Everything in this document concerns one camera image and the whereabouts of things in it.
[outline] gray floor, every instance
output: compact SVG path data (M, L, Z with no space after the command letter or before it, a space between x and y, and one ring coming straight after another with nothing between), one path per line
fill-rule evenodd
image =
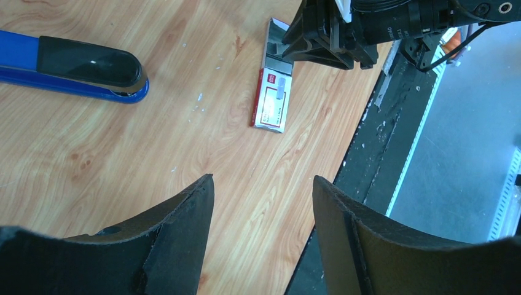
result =
M447 67L390 217L479 243L521 147L521 23L492 28L471 47Z

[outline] red label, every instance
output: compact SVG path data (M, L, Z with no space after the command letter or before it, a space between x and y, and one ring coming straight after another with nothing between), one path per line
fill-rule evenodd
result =
M255 119L257 118L257 108L259 107L259 99L261 98L261 86L262 86L262 77L264 76L264 69L260 69L259 71L259 82L257 84L257 95L255 96L255 105L253 106L253 114L251 116L251 124L250 126L255 126Z
M270 82L271 84L275 84L275 75L268 74L268 82Z

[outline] box of staples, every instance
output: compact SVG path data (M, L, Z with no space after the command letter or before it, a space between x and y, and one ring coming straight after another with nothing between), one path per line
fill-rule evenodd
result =
M288 28L275 18L269 21L251 118L252 127L278 133L283 133L286 125L293 72L293 63L282 59L288 47L282 38Z

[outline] orange object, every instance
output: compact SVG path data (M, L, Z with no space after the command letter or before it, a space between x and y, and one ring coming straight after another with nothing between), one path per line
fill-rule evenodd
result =
M441 48L443 49L445 54L447 54L447 53L451 52L452 50L454 50L456 47L458 47L460 44L461 44L461 32L458 30L456 32L456 34L454 34L454 36L452 36L452 38L450 38L450 40L445 45L443 45ZM454 53L454 55L452 55L451 58L455 57L456 54L458 54L458 52Z

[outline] black bracket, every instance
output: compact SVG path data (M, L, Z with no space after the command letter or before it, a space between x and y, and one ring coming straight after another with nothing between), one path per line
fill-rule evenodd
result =
M376 45L361 42L357 16L345 23L334 0L302 0L286 32L283 53L288 61L312 61L339 69L372 68L378 60Z
M436 47L439 42L438 37L427 34L417 39L404 39L401 43L401 53L417 69L424 68L431 64Z

